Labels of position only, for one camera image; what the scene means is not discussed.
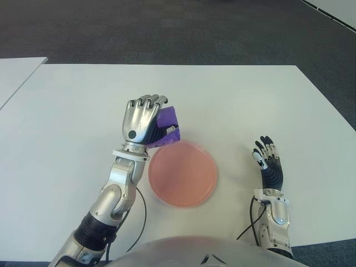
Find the white tabletop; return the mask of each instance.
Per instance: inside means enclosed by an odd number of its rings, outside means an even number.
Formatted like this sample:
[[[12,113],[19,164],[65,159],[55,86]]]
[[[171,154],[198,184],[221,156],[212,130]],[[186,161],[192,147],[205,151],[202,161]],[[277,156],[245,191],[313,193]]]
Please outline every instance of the white tabletop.
[[[261,186],[251,156],[260,135],[281,155],[292,246],[356,237],[355,131],[297,67],[42,65],[0,112],[0,202],[7,204],[0,260],[54,257],[107,180],[127,100],[147,93],[169,98],[182,139],[206,148],[219,170],[208,201],[178,209],[156,198],[146,168],[139,244],[236,237]],[[137,196],[111,258],[130,247],[143,219]],[[253,243],[252,234],[243,240]]]
[[[46,57],[0,59],[0,110]]]

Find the pink petri dish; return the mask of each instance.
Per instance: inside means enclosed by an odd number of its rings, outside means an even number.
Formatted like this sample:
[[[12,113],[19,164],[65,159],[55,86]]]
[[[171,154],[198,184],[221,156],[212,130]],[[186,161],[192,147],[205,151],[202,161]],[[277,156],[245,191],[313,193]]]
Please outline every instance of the pink petri dish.
[[[157,197],[178,207],[203,203],[212,194],[216,179],[212,157],[186,141],[161,147],[149,166],[149,181]]]

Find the black cable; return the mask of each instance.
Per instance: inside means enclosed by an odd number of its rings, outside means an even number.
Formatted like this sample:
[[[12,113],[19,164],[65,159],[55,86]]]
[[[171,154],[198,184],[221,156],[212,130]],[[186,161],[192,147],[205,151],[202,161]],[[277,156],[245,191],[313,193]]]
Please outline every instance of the black cable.
[[[106,263],[106,264],[109,264],[110,246],[111,246],[111,243],[108,243],[108,244],[107,244],[107,249],[106,249],[106,259],[105,259],[105,263]]]
[[[252,197],[251,199],[251,204],[250,204],[250,222],[251,222],[251,227],[252,227],[252,231],[254,232],[254,237],[255,237],[255,241],[256,241],[256,245],[259,246],[260,244],[258,243],[258,239],[257,239],[257,235],[256,235],[256,230],[255,230],[255,226],[254,226],[254,221],[252,219],[252,206],[254,204],[255,201],[255,196]]]
[[[126,212],[126,214],[124,215],[124,217],[122,218],[122,221],[119,223],[119,225],[118,225],[118,227],[117,227],[117,229],[116,229],[116,232],[118,232],[119,231],[119,229],[121,228],[121,225],[126,221],[126,218],[127,218],[127,216],[128,216],[128,214],[130,213],[130,210],[128,210],[127,212]],[[111,247],[111,243],[108,243],[107,244],[107,249],[106,249],[106,259],[105,259],[105,263],[106,264],[109,264],[109,253],[110,253],[110,247]]]
[[[127,250],[127,252],[129,252],[129,251],[133,248],[133,246],[136,245],[136,243],[138,242],[138,240],[140,239],[142,233],[144,232],[145,225],[146,225],[146,219],[147,219],[147,206],[146,206],[146,201],[145,201],[144,196],[142,195],[141,191],[140,191],[137,187],[136,187],[136,189],[137,189],[137,191],[140,193],[140,195],[141,195],[141,197],[142,197],[142,200],[143,200],[143,202],[144,202],[144,206],[145,206],[145,220],[144,220],[144,225],[143,225],[143,227],[142,227],[142,230],[141,230],[140,235],[138,236],[138,238],[136,239],[136,241],[132,244],[132,246]]]
[[[264,204],[264,202],[262,202],[262,204],[264,205],[263,211],[262,211],[262,213],[260,214],[260,216],[254,221],[253,224],[255,224],[256,222],[258,222],[258,220],[261,219],[263,213],[266,211],[266,204]],[[249,227],[247,227],[247,228],[238,236],[238,238],[236,238],[236,240],[239,240],[240,237],[242,237],[242,236],[244,235],[244,233],[246,233],[251,227],[252,227],[252,224],[250,224]]]

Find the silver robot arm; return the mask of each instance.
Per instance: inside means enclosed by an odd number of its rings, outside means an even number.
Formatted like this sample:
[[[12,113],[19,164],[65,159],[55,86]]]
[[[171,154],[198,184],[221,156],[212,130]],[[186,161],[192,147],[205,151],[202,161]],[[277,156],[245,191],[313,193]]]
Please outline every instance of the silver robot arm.
[[[283,172],[277,148],[268,136],[261,137],[264,146],[256,141],[253,157],[261,168],[263,189],[255,189],[254,197],[261,203],[259,214],[259,245],[293,259],[289,244],[289,200],[281,193]]]
[[[146,145],[166,134],[166,130],[157,128],[156,118],[167,102],[165,96],[145,95],[127,103],[122,125],[125,143],[113,152],[116,159],[108,181],[49,267],[96,265],[107,244],[115,240],[123,214],[135,201],[136,185],[149,160]]]

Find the floor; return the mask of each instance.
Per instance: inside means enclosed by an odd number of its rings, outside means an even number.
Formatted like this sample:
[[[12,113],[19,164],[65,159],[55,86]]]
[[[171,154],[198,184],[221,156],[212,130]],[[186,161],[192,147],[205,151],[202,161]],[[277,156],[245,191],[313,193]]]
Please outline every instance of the floor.
[[[297,65],[353,128],[355,55],[356,33],[300,0],[2,0],[0,8],[0,58]],[[355,243],[297,247],[294,254],[310,266],[356,266]]]

